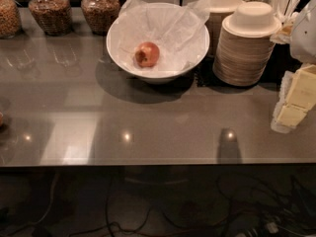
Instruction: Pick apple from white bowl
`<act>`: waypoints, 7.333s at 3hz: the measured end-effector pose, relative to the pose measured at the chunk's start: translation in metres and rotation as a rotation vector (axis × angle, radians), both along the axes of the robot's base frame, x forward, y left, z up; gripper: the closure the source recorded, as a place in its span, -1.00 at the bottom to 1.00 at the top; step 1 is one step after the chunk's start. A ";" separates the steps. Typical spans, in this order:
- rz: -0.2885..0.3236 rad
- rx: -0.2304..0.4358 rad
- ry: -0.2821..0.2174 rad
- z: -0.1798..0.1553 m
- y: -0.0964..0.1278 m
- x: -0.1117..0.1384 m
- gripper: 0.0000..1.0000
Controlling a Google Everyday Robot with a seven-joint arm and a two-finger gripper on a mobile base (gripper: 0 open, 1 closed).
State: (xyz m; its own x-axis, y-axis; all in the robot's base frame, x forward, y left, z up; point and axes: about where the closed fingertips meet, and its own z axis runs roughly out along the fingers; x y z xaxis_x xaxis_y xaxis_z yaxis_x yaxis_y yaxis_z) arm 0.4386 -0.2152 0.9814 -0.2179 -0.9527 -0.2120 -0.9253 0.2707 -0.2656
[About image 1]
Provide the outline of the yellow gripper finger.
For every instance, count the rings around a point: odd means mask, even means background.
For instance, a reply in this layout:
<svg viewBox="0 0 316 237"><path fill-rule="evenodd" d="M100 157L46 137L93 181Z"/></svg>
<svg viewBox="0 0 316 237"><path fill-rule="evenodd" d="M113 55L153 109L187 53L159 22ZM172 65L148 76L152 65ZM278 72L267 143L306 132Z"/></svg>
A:
<svg viewBox="0 0 316 237"><path fill-rule="evenodd" d="M276 105L275 122L278 125L297 127L306 115L304 110L296 106Z"/></svg>

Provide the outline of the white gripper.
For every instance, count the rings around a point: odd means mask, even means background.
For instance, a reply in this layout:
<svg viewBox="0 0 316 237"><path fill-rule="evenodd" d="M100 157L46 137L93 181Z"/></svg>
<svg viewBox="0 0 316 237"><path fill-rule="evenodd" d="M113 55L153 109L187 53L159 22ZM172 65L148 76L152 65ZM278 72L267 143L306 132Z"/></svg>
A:
<svg viewBox="0 0 316 237"><path fill-rule="evenodd" d="M290 36L290 54L303 63L316 63L316 0L310 0L295 18ZM316 105L316 65L303 64L289 74L285 104L303 111Z"/></svg>

